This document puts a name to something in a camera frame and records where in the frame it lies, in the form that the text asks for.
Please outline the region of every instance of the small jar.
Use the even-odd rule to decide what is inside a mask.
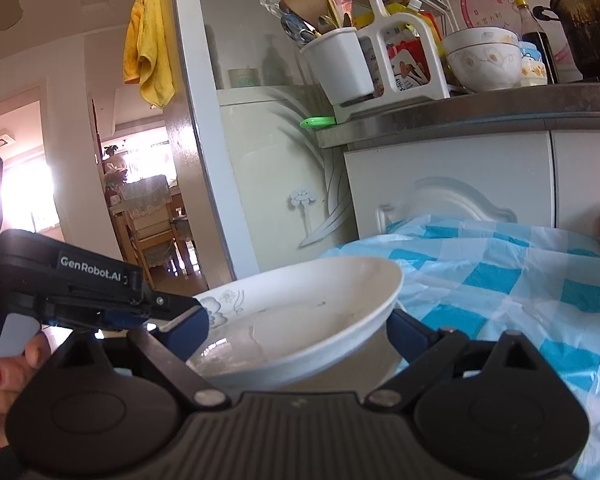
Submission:
[[[522,53],[522,74],[517,86],[546,85],[546,67],[542,62],[542,55],[536,46],[529,41],[520,41],[520,52]]]

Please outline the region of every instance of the pot handle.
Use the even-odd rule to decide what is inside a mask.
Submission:
[[[542,22],[559,22],[559,18],[553,18],[552,16],[547,16],[544,12],[548,10],[549,12],[553,12],[549,7],[543,7],[542,5],[538,5],[534,7],[532,11],[536,20],[541,20]]]

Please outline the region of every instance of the yellow towel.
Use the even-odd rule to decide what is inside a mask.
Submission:
[[[128,84],[140,83],[142,98],[158,108],[175,93],[160,0],[134,2],[126,30],[123,78]]]

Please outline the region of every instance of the soy sauce bottle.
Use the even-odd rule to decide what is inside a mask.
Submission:
[[[520,20],[522,20],[522,40],[533,43],[542,54],[542,61],[546,66],[547,83],[559,83],[558,71],[555,69],[554,53],[551,51],[546,32],[531,13],[526,0],[515,0],[515,2],[520,11]]]

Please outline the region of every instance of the blue lid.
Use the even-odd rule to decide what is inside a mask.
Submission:
[[[519,41],[518,46],[520,48],[526,48],[527,50],[538,50],[538,48],[530,41]]]

